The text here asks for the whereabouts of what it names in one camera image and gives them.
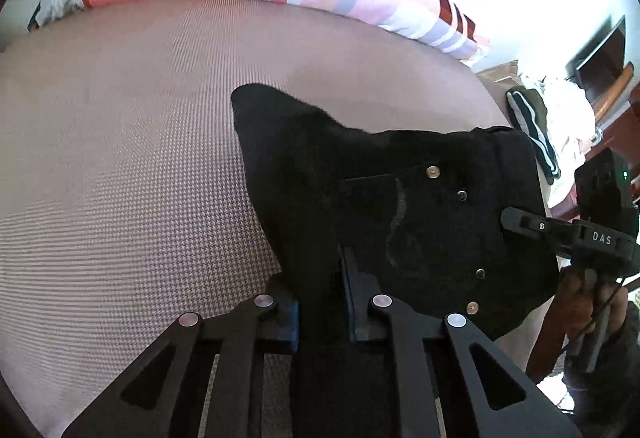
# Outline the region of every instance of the person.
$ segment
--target person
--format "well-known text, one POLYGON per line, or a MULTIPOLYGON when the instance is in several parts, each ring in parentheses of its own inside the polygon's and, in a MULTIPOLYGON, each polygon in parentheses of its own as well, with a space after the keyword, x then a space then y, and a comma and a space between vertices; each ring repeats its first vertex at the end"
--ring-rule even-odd
MULTIPOLYGON (((638 307, 628 301, 628 291, 603 285, 595 296, 584 291, 584 273, 578 267, 562 270, 558 291, 545 316, 540 335, 527 364, 527 375, 539 383, 556 363, 564 336, 573 339, 591 321, 594 310, 613 295, 606 341, 593 373, 582 373, 565 362, 563 382, 574 399, 572 419, 585 437, 602 436, 619 425, 627 405, 640 386, 638 307)), ((594 325, 587 333, 593 332, 594 325)))

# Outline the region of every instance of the button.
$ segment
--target button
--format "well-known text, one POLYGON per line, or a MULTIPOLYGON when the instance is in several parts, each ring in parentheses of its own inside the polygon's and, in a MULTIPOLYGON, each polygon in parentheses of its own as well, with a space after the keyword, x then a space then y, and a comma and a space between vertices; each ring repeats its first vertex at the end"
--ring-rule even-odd
POLYGON ((254 304, 260 308, 268 308, 273 304, 273 297, 267 293, 261 293, 254 299, 254 304))
POLYGON ((383 293, 379 293, 378 295, 373 296, 373 304, 376 306, 380 306, 381 308, 391 306, 391 303, 392 299, 388 295, 384 295, 383 293))
POLYGON ((193 326, 198 322, 198 314, 193 312, 183 313, 178 321, 180 322, 180 326, 193 326))
POLYGON ((479 309, 480 309, 480 307, 478 306, 478 303, 476 303, 476 301, 471 301, 471 303, 466 305, 466 312, 469 315, 473 315, 473 314, 478 313, 479 309))
POLYGON ((465 316, 459 313, 450 313, 447 317, 447 322, 453 326, 453 328, 462 328, 466 324, 465 316))
POLYGON ((427 176, 429 178, 437 178, 440 176, 440 168, 437 165, 430 165, 427 168, 427 176))

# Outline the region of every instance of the hand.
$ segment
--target hand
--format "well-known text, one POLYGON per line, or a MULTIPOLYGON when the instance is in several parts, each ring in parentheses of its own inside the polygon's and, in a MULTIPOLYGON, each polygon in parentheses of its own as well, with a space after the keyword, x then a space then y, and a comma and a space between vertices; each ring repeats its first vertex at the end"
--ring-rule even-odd
MULTIPOLYGON (((570 267, 558 286, 548 315, 569 339, 574 339, 589 323, 594 310, 603 306, 616 288, 616 284, 607 283, 600 287, 596 295, 587 294, 584 291, 584 271, 570 267)), ((622 287, 610 303, 611 314, 609 325, 607 325, 607 338, 620 330, 625 322, 628 295, 627 289, 622 287)), ((592 324, 586 333, 593 332, 594 328, 595 325, 592 324)))
MULTIPOLYGON (((597 310, 606 303, 615 289, 616 285, 612 284, 600 287, 595 295, 594 306, 594 296, 584 292, 584 272, 576 267, 565 270, 529 356, 527 375, 531 380, 539 383, 551 373, 562 349, 564 336, 567 335, 570 339, 577 337, 591 320, 594 307, 597 310)), ((628 291, 625 287, 620 288, 612 299, 607 338, 620 330, 625 323, 627 299, 628 291)), ((591 325, 587 333, 593 332, 594 328, 595 325, 591 325)))

